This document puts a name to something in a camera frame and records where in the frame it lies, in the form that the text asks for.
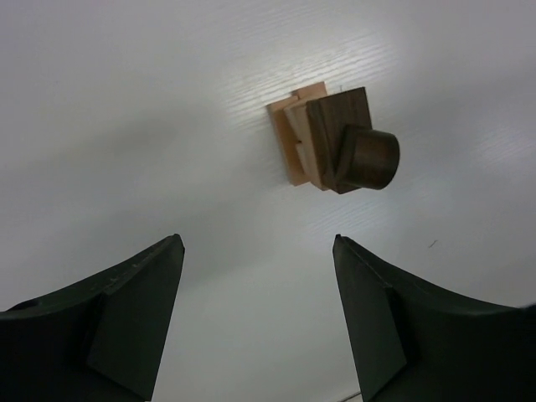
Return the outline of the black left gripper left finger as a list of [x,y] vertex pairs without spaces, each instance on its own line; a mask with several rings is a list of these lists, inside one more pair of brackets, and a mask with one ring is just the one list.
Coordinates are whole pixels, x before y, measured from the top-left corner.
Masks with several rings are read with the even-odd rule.
[[1,313],[3,401],[149,401],[184,259],[170,235]]

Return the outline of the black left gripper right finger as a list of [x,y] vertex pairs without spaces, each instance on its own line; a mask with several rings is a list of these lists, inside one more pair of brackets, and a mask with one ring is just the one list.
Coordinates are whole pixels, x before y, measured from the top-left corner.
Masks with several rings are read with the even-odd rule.
[[332,252],[364,400],[534,400],[534,306],[448,291],[346,236]]

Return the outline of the dark wood cube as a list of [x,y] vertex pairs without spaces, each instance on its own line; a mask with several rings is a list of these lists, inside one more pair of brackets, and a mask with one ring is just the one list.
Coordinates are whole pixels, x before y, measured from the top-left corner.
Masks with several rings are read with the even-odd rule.
[[393,180],[399,160],[399,140],[394,134],[347,126],[335,174],[336,189],[339,193],[356,188],[381,190]]

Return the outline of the plain long light wood block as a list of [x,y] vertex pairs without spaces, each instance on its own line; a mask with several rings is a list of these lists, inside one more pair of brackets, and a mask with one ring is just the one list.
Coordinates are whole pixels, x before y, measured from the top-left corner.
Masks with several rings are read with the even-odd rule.
[[299,97],[297,95],[290,95],[266,107],[281,151],[287,177],[293,186],[300,186],[309,182],[296,149],[298,140],[284,111],[286,107],[298,101]]

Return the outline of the dark wood arch block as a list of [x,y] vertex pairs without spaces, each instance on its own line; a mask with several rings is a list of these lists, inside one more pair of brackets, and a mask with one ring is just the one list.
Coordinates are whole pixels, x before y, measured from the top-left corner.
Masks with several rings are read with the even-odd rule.
[[338,194],[358,189],[338,184],[335,177],[347,126],[372,128],[366,89],[359,87],[309,100],[306,112],[322,185]]

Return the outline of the thin light wood plank block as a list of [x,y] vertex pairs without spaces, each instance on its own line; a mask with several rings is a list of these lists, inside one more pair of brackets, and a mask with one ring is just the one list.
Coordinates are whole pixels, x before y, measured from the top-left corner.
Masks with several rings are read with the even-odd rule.
[[316,154],[312,141],[312,131],[307,117],[307,105],[302,104],[293,109],[297,123],[297,134],[303,145],[305,159],[307,161],[307,173],[311,183],[322,191],[327,191],[327,186],[322,181],[322,173],[319,164],[319,157]]

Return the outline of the engraved long light wood block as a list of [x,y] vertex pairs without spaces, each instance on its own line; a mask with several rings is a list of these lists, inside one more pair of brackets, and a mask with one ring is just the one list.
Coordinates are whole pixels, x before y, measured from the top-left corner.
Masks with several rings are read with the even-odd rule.
[[327,96],[327,88],[324,81],[303,86],[292,92],[299,100],[319,99]]

